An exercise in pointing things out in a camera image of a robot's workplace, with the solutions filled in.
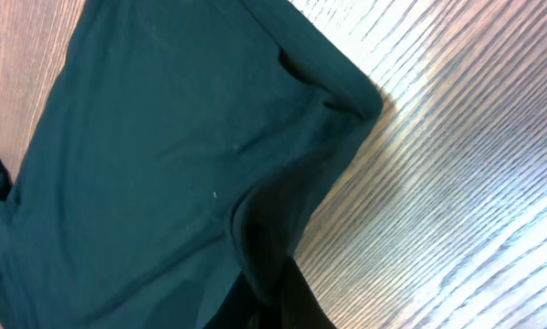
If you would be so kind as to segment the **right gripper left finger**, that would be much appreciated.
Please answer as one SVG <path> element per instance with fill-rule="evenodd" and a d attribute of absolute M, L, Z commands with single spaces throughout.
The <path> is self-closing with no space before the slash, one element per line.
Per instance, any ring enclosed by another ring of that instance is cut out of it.
<path fill-rule="evenodd" d="M 263 306 L 247 275 L 241 271 L 204 329 L 261 329 Z"/>

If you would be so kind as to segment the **black t-shirt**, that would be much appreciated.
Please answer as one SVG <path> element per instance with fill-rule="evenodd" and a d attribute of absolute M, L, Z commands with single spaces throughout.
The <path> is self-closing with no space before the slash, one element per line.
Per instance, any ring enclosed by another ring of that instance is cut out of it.
<path fill-rule="evenodd" d="M 0 201 L 0 324 L 204 328 L 243 271 L 273 328 L 382 107 L 286 1 L 88 1 Z"/>

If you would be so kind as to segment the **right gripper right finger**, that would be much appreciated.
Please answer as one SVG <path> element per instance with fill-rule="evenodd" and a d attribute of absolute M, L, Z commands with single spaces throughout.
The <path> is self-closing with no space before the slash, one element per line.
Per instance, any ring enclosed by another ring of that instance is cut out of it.
<path fill-rule="evenodd" d="M 300 268 L 292 257 L 275 264 L 272 327 L 278 329 L 336 329 L 320 307 Z"/>

